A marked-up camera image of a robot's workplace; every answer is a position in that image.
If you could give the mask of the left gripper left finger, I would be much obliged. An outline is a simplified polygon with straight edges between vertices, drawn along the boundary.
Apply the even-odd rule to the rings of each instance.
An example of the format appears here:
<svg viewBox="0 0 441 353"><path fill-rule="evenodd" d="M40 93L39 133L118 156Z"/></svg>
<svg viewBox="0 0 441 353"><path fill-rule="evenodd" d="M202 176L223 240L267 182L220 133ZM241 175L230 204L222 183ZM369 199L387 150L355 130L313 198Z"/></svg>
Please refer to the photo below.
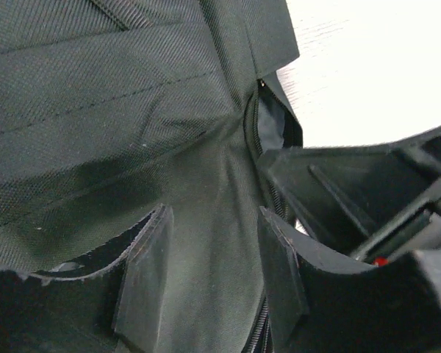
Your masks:
<svg viewBox="0 0 441 353"><path fill-rule="evenodd" d="M0 264L0 352L154 352L173 211L51 271Z"/></svg>

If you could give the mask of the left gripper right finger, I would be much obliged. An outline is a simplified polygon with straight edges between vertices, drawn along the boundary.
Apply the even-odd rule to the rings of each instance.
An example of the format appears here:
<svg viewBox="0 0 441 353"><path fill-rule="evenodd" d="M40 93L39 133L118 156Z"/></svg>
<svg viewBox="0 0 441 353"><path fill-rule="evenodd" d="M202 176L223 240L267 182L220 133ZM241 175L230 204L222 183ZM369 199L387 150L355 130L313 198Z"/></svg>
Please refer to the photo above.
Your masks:
<svg viewBox="0 0 441 353"><path fill-rule="evenodd" d="M441 352L441 250L377 267L266 208L257 229L276 352Z"/></svg>

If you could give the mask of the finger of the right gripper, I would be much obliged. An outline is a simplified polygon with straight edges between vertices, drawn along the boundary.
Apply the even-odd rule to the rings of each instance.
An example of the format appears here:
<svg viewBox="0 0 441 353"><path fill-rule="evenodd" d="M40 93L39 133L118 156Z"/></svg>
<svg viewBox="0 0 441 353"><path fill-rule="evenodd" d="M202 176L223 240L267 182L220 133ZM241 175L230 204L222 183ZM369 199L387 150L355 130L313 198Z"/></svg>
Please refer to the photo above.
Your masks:
<svg viewBox="0 0 441 353"><path fill-rule="evenodd" d="M441 126L375 146L265 152L306 233L350 257L441 249Z"/></svg>

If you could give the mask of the black student backpack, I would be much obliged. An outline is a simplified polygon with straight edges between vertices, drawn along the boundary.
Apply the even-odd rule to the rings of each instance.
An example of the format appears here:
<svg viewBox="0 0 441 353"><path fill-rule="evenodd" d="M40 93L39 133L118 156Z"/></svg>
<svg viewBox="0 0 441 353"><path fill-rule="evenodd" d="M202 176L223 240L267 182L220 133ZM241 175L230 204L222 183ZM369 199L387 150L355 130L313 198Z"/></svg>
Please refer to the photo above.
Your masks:
<svg viewBox="0 0 441 353"><path fill-rule="evenodd" d="M271 352L257 169L301 144L285 1L0 1L0 264L51 271L173 211L154 352Z"/></svg>

